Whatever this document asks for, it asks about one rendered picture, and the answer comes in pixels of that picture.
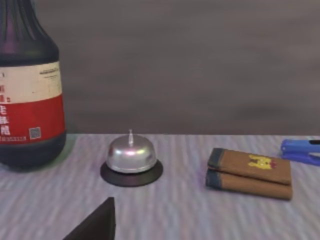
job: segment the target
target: qr code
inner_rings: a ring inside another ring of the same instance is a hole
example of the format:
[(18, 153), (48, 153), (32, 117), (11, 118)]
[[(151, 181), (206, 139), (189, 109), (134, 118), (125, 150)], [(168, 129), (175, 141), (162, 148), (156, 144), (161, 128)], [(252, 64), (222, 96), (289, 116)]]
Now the qr code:
[(29, 137), (30, 139), (40, 139), (41, 138), (41, 128), (40, 127), (34, 127), (29, 128)]

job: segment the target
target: dark plastic bottle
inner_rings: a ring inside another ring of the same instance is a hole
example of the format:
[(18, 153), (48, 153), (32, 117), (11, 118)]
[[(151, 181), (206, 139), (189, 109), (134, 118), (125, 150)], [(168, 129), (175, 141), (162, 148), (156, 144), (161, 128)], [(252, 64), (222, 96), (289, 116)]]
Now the dark plastic bottle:
[(41, 167), (65, 142), (59, 49), (31, 0), (0, 0), (0, 163)]

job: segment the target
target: black bell base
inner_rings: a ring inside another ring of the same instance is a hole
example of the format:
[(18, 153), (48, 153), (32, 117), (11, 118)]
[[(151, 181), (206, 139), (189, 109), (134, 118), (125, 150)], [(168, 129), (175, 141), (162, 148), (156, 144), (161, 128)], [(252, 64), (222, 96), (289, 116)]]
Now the black bell base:
[(107, 183), (118, 187), (141, 187), (158, 180), (164, 172), (162, 163), (157, 160), (156, 164), (148, 171), (141, 173), (119, 173), (113, 171), (104, 162), (100, 168), (100, 175)]

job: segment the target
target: bottle base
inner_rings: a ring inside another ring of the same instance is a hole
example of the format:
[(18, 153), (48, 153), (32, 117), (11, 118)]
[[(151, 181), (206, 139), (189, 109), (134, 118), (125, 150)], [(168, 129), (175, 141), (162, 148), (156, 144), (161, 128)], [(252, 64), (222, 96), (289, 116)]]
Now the bottle base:
[(66, 144), (67, 132), (36, 143), (0, 144), (0, 163), (14, 171), (43, 167), (54, 161)]

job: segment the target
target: blue plastic object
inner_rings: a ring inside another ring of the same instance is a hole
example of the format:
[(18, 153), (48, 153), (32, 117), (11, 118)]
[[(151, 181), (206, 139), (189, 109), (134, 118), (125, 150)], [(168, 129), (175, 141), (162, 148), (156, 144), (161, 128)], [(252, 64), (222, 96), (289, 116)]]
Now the blue plastic object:
[(320, 140), (285, 139), (281, 151), (283, 159), (320, 166)]

